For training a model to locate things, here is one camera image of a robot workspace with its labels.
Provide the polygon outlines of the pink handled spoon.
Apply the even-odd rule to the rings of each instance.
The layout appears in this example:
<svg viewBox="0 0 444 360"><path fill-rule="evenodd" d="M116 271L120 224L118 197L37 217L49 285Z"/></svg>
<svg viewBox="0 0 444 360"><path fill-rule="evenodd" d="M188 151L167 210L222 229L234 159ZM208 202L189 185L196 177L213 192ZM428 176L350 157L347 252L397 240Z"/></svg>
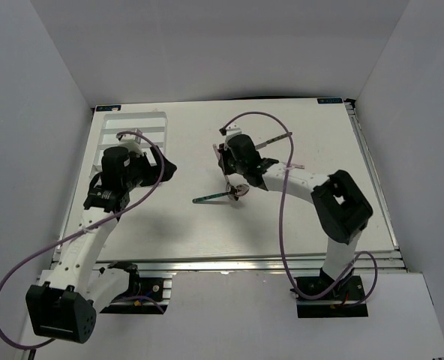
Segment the pink handled spoon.
<svg viewBox="0 0 444 360"><path fill-rule="evenodd" d="M238 201L238 200L239 200L239 196L237 195L237 189L236 189L235 186L233 186L233 185L230 183L229 177L228 177L228 175L225 173L224 161L223 161L223 158L222 158L222 154L221 154L221 152L219 151L219 146L218 146L217 144L213 144L213 145L212 145L212 148L213 148L214 153L215 153L215 156L216 156L216 158L217 158L217 164L218 164L218 166L220 167L220 169L221 169L221 171L222 171L222 173L223 173L224 180L225 180L225 182L226 182L226 191L229 192L228 197L229 197L231 200Z"/></svg>

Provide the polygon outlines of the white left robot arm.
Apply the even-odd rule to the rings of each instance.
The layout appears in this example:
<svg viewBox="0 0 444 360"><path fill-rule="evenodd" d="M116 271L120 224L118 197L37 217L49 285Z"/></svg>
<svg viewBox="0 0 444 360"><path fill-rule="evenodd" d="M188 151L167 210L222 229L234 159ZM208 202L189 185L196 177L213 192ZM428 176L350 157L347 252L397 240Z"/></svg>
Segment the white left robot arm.
<svg viewBox="0 0 444 360"><path fill-rule="evenodd" d="M131 262L113 262L92 280L92 271L111 232L116 228L136 187L169 181L177 170L157 146L156 161L123 146L106 149L101 171L88 186L79 228L58 264L41 285L28 289L25 301L33 332L41 337L85 343L97 315L116 299L133 299L142 289L138 268Z"/></svg>

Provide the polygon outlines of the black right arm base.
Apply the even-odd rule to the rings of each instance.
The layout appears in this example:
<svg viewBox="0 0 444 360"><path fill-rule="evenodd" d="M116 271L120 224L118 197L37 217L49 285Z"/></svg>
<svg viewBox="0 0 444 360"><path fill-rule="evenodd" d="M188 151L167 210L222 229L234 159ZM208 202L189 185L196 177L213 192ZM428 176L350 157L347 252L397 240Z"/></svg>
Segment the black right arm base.
<svg viewBox="0 0 444 360"><path fill-rule="evenodd" d="M307 300L294 289L290 291L295 295L299 319L368 317L368 307L364 300L365 289L358 275L352 276L341 288L335 288L317 300Z"/></svg>

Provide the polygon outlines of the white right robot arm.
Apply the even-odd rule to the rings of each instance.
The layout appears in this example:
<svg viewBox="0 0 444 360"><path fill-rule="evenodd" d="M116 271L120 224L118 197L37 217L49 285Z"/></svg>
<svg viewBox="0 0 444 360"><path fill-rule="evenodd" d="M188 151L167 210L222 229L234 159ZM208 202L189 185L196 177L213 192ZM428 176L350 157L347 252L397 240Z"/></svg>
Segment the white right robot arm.
<svg viewBox="0 0 444 360"><path fill-rule="evenodd" d="M261 157L245 134L216 145L214 152L226 177L237 174L253 188L286 194L314 206L328 236L325 261L319 272L320 288L326 297L340 298L353 273L350 263L357 243L374 213L352 176L344 170L320 175Z"/></svg>

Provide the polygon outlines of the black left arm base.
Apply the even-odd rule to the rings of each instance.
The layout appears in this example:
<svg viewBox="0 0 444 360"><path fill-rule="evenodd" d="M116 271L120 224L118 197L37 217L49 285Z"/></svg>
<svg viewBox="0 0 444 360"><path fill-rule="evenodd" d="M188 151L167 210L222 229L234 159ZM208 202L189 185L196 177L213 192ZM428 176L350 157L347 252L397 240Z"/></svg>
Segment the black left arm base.
<svg viewBox="0 0 444 360"><path fill-rule="evenodd" d="M162 315L168 308L172 290L171 275L140 274L134 286L118 295L102 314Z"/></svg>

